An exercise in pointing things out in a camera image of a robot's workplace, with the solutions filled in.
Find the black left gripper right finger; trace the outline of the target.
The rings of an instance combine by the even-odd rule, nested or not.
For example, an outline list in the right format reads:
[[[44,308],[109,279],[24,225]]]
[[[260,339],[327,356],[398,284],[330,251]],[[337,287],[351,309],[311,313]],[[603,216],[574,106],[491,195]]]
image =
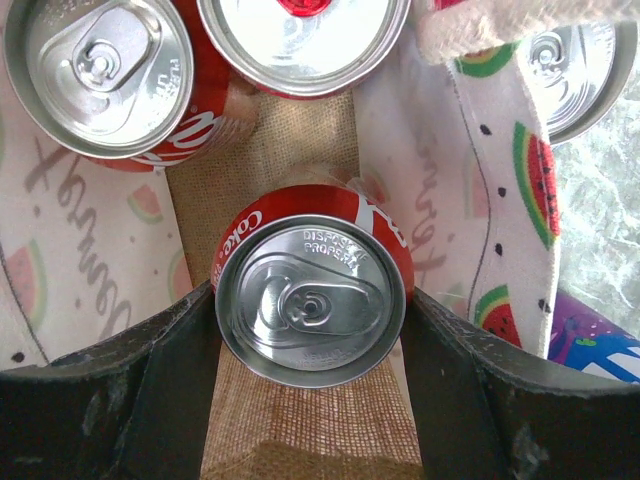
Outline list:
[[[638,385],[531,355],[422,291],[402,349],[426,478],[638,478]]]

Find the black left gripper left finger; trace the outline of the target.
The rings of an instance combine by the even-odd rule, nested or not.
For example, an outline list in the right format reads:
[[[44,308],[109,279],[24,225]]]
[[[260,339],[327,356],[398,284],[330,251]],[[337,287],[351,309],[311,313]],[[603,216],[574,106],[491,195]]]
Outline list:
[[[106,341],[3,372],[2,478],[198,478],[220,346],[204,282]]]

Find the blue Red Bull can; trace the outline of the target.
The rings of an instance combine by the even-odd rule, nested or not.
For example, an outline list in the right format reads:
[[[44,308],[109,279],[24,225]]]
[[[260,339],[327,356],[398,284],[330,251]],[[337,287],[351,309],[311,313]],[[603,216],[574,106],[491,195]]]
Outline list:
[[[325,98],[352,88],[391,52],[410,2],[200,1],[211,43],[264,92]]]

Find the watermelon canvas bag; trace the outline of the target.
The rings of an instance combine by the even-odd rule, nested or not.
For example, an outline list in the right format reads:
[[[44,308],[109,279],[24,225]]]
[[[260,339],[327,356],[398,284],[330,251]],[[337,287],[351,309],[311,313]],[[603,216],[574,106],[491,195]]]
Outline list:
[[[388,367],[302,390],[251,374],[220,346],[198,478],[426,478],[410,397]]]

